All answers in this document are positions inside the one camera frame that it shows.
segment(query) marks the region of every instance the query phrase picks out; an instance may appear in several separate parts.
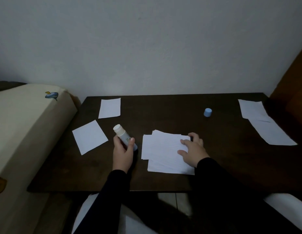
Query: white wall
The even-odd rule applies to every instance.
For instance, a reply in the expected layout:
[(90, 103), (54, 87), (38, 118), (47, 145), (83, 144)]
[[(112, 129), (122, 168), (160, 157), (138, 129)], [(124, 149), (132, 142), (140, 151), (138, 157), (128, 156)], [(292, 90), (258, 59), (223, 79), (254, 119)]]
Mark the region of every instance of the white wall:
[(0, 80), (93, 95), (265, 92), (302, 0), (0, 0)]

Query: glue stick cap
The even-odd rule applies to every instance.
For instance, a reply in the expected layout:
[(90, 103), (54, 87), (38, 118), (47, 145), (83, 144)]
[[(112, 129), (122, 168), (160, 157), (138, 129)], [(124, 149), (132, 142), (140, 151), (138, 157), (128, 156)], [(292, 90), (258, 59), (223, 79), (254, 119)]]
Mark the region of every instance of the glue stick cap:
[(206, 108), (205, 109), (205, 112), (204, 112), (204, 116), (206, 116), (206, 117), (210, 117), (211, 116), (211, 109), (210, 108)]
[(113, 130), (115, 131), (117, 136), (122, 136), (125, 133), (124, 128), (120, 124), (117, 124), (116, 126), (114, 126)]

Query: dark wooden table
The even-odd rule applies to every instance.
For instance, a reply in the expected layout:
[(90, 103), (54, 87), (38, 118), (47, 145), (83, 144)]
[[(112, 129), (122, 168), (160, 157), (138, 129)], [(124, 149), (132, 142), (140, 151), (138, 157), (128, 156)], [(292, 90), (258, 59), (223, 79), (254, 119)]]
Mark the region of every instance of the dark wooden table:
[[(116, 124), (135, 137), (139, 149), (131, 191), (192, 190), (194, 176), (147, 171), (142, 136), (153, 130), (198, 133), (213, 159), (259, 192), (302, 191), (302, 146), (269, 145), (241, 116), (238, 99), (265, 101), (262, 93), (121, 96), (120, 117), (97, 119), (101, 99), (112, 98), (118, 97), (86, 98), (28, 191), (100, 191), (112, 169)], [(205, 108), (213, 110), (210, 118), (203, 116)], [(109, 141), (81, 156), (72, 130), (95, 119)]]

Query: blue cap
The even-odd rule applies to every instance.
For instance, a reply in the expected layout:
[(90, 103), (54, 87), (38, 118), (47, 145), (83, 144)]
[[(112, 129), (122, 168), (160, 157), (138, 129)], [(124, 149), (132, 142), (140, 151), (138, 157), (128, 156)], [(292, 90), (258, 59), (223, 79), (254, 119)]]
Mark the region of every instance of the blue cap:
[(210, 117), (211, 116), (211, 112), (212, 112), (212, 110), (210, 108), (206, 108), (205, 112), (204, 112), (204, 116)]

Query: black sleeve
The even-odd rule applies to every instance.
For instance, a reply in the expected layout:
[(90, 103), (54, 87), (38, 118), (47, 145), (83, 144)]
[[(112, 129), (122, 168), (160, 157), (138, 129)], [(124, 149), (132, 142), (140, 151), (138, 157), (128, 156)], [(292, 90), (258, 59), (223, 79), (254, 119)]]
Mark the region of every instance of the black sleeve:
[(129, 190), (124, 171), (112, 171), (74, 234), (117, 233), (122, 198)]
[(215, 160), (199, 161), (196, 179), (203, 202), (228, 217), (239, 233), (302, 233)]

